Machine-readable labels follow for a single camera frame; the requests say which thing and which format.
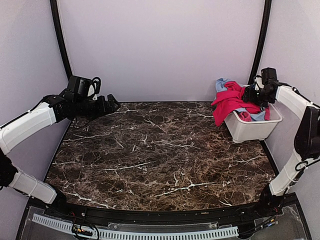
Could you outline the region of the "red t-shirt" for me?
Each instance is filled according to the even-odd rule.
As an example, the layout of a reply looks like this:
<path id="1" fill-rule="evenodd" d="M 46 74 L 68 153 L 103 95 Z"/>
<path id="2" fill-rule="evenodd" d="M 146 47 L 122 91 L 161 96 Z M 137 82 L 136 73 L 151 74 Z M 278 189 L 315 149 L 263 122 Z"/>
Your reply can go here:
<path id="1" fill-rule="evenodd" d="M 218 91 L 211 106 L 215 106 L 213 118 L 216 126 L 220 126 L 226 117 L 237 109 L 244 109 L 249 114 L 259 114 L 260 107 L 254 103 L 244 102 L 242 96 L 245 88 L 235 81 L 227 81 L 223 85 L 226 90 Z"/>

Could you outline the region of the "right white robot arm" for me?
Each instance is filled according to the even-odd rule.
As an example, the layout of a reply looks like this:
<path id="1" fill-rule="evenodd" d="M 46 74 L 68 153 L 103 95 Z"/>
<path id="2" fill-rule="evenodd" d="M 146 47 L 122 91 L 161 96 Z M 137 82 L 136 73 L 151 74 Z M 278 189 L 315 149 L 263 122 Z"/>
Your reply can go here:
<path id="1" fill-rule="evenodd" d="M 281 209 L 287 191 L 311 165 L 320 161 L 320 107 L 304 97 L 295 87 L 269 83 L 263 88 L 248 85 L 244 102 L 265 107 L 268 103 L 285 105 L 300 120 L 293 141 L 293 152 L 279 174 L 262 190 L 253 211 L 266 217 Z"/>

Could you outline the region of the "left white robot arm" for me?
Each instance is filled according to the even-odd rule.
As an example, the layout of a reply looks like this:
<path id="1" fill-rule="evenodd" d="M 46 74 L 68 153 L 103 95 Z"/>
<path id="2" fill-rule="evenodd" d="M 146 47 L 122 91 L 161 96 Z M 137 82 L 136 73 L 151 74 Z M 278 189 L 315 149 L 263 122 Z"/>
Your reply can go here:
<path id="1" fill-rule="evenodd" d="M 98 97 L 66 99 L 62 95 L 47 95 L 34 108 L 0 128 L 0 186 L 10 187 L 51 205 L 60 218 L 67 218 L 70 206 L 63 201 L 64 195 L 53 186 L 38 180 L 14 166 L 8 154 L 24 140 L 40 130 L 65 119 L 87 117 L 96 119 L 113 114 L 121 104 L 112 94 Z"/>

